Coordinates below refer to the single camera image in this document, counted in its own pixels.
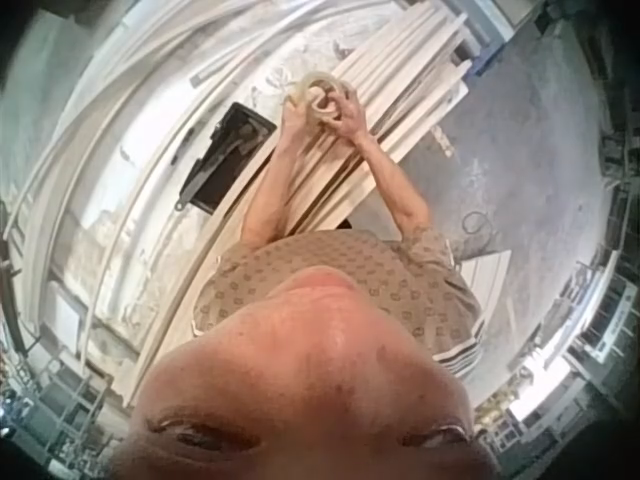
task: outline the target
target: wrist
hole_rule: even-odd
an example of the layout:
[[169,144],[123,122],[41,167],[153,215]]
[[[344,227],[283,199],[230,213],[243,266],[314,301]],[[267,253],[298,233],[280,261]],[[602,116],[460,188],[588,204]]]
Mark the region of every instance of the wrist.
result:
[[351,137],[351,142],[355,145],[357,149],[362,149],[367,145],[370,145],[372,142],[377,143],[374,136],[371,135],[367,130],[362,130],[360,132],[355,133]]
[[282,132],[280,133],[280,140],[278,141],[278,145],[282,149],[298,150],[302,147],[303,141],[304,135],[302,133],[282,130]]

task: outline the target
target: brown patterned shirt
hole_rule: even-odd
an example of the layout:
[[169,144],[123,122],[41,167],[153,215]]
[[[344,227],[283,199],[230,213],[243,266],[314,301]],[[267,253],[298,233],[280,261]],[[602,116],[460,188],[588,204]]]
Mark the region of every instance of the brown patterned shirt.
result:
[[477,363],[484,329],[480,308],[454,270],[446,240],[433,228],[400,242],[383,242],[366,231],[330,230],[294,235],[256,251],[237,244],[222,255],[196,301],[194,333],[264,298],[293,273],[318,265],[353,278],[455,375]]

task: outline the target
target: concrete floor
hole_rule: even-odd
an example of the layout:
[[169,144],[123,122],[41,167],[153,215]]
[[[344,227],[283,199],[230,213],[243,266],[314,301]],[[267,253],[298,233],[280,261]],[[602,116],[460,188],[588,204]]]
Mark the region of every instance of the concrete floor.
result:
[[[472,401],[510,375],[508,363],[542,320],[575,262],[602,238],[608,196],[598,166],[596,90],[573,32],[540,38],[521,30],[441,123],[456,150],[424,139],[402,165],[432,206],[458,258],[511,249],[510,269],[486,349],[467,379]],[[486,225],[466,235],[463,217]],[[377,192],[350,217],[354,228],[397,235]]]

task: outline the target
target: shirt sleeve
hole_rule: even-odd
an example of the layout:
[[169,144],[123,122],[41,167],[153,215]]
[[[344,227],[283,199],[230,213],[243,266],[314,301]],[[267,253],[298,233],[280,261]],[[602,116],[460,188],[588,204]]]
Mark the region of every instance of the shirt sleeve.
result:
[[253,250],[236,243],[218,259],[218,267],[204,284],[193,309],[192,330],[196,337],[213,328],[217,322],[216,293],[220,291],[220,280],[244,263]]
[[434,292],[433,308],[442,320],[435,328],[425,328],[434,332],[434,359],[456,376],[466,374],[480,358],[484,322],[473,292],[454,269],[447,240],[430,227],[403,238],[394,250],[405,267]]

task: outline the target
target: black tool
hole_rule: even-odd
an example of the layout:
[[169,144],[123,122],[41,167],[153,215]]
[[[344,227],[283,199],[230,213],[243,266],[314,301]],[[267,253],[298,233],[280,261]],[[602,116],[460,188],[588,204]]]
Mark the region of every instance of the black tool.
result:
[[187,203],[212,214],[249,160],[276,126],[244,105],[234,102],[211,134],[211,145],[193,165],[175,209]]

